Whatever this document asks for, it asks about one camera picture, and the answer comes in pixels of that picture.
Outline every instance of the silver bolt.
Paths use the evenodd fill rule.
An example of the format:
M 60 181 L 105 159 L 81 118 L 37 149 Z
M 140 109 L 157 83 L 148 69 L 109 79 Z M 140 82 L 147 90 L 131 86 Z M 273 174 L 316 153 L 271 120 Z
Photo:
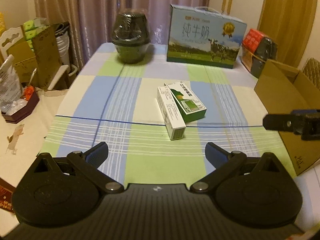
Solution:
M 121 184 L 120 183 L 118 183 L 118 182 L 109 182 L 109 183 L 107 183 L 106 184 L 106 189 L 107 190 L 111 190 L 111 191 L 116 191 L 116 190 L 119 190 L 119 189 L 121 189 Z
M 209 185 L 205 182 L 199 181 L 193 184 L 192 187 L 197 191 L 204 191 L 209 188 Z

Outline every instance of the white chair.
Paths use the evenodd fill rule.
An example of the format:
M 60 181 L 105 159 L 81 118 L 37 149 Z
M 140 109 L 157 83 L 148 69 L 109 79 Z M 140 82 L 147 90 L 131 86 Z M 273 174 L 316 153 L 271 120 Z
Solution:
M 2 33 L 0 37 L 0 52 L 4 60 L 6 60 L 8 57 L 7 50 L 23 37 L 24 36 L 21 27 L 10 28 Z

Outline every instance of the plaid tablecloth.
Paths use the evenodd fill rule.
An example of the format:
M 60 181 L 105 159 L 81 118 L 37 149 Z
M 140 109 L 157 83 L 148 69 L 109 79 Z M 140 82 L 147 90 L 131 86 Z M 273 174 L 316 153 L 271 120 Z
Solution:
M 99 170 L 127 183 L 186 183 L 214 170 L 207 142 L 248 156 L 274 152 L 293 175 L 277 132 L 266 131 L 267 113 L 253 88 L 257 79 L 238 62 L 233 70 L 166 62 L 164 45 L 151 45 L 143 62 L 124 65 L 111 43 L 102 44 L 62 102 L 42 151 L 66 156 L 101 141 L 109 157 Z M 170 141 L 156 101 L 157 87 L 184 81 L 207 107 L 187 124 L 185 138 Z

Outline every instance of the dark red box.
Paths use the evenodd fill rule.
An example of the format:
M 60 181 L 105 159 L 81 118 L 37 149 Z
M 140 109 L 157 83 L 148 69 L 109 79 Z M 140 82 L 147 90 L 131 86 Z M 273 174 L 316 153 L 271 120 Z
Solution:
M 2 113 L 5 121 L 8 123 L 18 123 L 29 116 L 33 109 L 35 109 L 36 105 L 39 102 L 39 97 L 36 92 L 33 92 L 30 100 L 28 101 L 27 105 L 15 112 L 13 115 L 7 115 Z

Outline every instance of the beige curtain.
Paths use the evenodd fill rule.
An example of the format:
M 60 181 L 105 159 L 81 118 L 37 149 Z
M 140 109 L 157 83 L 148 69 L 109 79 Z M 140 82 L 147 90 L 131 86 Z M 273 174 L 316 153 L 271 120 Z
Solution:
M 259 30 L 278 43 L 278 61 L 298 67 L 316 6 L 317 0 L 265 0 Z
M 110 41 L 112 25 L 122 8 L 148 12 L 151 41 L 165 44 L 169 32 L 170 4 L 205 6 L 209 0 L 35 0 L 37 17 L 50 24 L 69 21 L 74 63 L 83 67 L 104 42 Z

